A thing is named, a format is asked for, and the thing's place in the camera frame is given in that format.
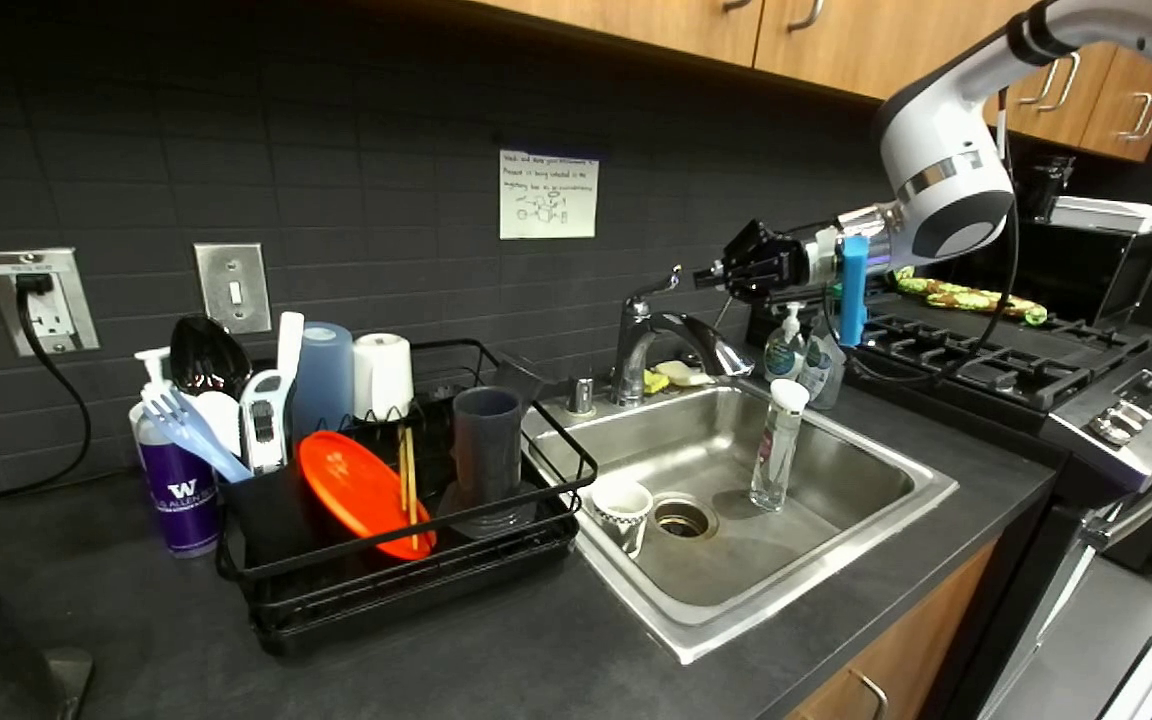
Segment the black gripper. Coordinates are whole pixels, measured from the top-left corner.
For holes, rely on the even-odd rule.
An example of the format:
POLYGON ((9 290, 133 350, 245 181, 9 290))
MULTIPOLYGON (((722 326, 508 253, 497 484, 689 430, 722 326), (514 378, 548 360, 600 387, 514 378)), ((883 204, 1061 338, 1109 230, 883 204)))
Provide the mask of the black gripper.
POLYGON ((808 243, 790 230, 747 222, 722 253, 691 276, 694 290, 721 290, 731 299, 760 304, 776 291, 804 290, 808 243))

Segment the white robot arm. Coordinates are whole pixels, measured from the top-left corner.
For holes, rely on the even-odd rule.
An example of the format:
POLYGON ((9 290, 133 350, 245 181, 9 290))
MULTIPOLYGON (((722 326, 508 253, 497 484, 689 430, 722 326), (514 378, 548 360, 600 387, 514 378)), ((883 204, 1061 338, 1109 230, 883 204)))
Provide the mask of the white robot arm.
POLYGON ((1089 44, 1152 60, 1152 0, 1030 0, 879 105, 883 200, 788 234, 752 222, 691 283, 762 299, 982 253, 1015 212, 1004 128, 992 112, 1020 81, 1089 44))

